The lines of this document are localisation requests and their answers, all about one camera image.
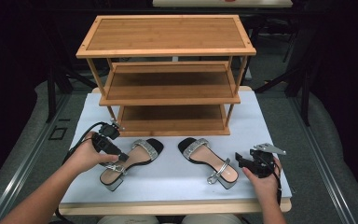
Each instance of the white table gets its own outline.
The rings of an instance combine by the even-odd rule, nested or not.
[[[193,136],[206,138],[215,154],[223,159],[231,159],[230,165],[239,173],[237,184],[233,188],[225,189],[219,182],[209,185],[206,178],[212,169],[207,165],[193,164],[183,157],[177,145],[186,136],[155,137],[164,145],[155,161],[145,166],[132,167],[115,191],[106,189],[99,180],[105,168],[95,166],[72,183],[62,199],[61,213],[105,216],[242,214],[261,211],[252,184],[238,167],[235,152],[251,160],[250,148],[272,141],[255,93],[240,91],[240,95],[241,104],[235,106],[229,124],[231,135]],[[99,93],[87,96],[72,146],[92,124],[109,122],[110,115],[106,107],[98,106],[100,98]],[[129,152],[131,143],[139,138],[149,137],[119,137],[114,144],[124,152]],[[291,209],[291,197],[288,182],[282,172],[283,212]]]
[[[291,0],[153,0],[154,7],[291,7]]]

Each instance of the white tabletop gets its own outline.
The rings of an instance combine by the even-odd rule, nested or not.
[[[154,7],[291,7],[291,0],[153,0]]]
[[[209,185],[206,179],[212,169],[207,165],[193,164],[183,157],[177,145],[186,136],[158,136],[155,138],[164,145],[161,154],[150,164],[130,168],[124,182],[115,191],[106,189],[100,182],[100,175],[105,168],[97,165],[75,179],[63,197],[62,204],[254,200],[254,188],[238,167],[235,152],[251,160],[250,148],[262,143],[272,144],[272,141],[255,93],[240,91],[240,95],[241,104],[234,106],[229,123],[231,135],[192,136],[206,138],[210,141],[215,154],[222,159],[231,159],[230,165],[239,173],[237,184],[231,189],[225,189],[219,182]],[[92,124],[100,121],[110,122],[106,107],[98,106],[100,98],[99,93],[90,93],[87,96],[72,146]],[[118,108],[113,107],[113,109],[117,113]],[[149,137],[119,137],[114,144],[124,152],[129,152],[131,143],[139,138]],[[289,185],[282,172],[282,197],[291,196]]]

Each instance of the human hand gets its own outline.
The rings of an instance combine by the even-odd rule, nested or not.
[[[72,169],[76,169],[78,174],[88,171],[101,162],[113,162],[118,160],[117,155],[100,154],[95,150],[91,141],[93,134],[94,132],[86,134],[83,143],[80,144],[75,153],[64,164]]]
[[[277,177],[281,176],[281,163],[280,161],[274,157],[274,161],[276,166],[274,168],[274,172]],[[278,190],[278,182],[275,178],[274,174],[271,174],[264,178],[258,178],[254,175],[248,168],[242,168],[243,173],[248,177],[251,181],[252,185],[255,188],[255,194],[257,196],[260,204],[263,203],[271,203],[272,200],[277,202],[277,190]]]

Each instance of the wooden shoe rack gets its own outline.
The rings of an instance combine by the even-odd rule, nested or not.
[[[101,106],[121,136],[229,134],[238,95],[233,56],[255,55],[237,15],[97,16],[76,57],[87,59]],[[112,63],[113,58],[227,56],[223,61]],[[103,83],[93,59],[110,67]],[[115,115],[112,105],[118,105]]]

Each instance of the high heel sandal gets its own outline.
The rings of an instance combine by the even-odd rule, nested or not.
[[[232,188],[238,179],[237,171],[229,165],[229,158],[223,161],[211,151],[209,142],[201,138],[187,138],[178,145],[183,156],[195,164],[207,164],[213,169],[211,176],[207,178],[208,184],[214,184],[218,180],[225,189]]]
[[[123,181],[124,176],[133,166],[147,165],[161,153],[164,146],[156,139],[139,139],[132,144],[132,150],[128,153],[129,158],[117,161],[106,169],[100,176],[101,183],[107,189],[114,191]]]

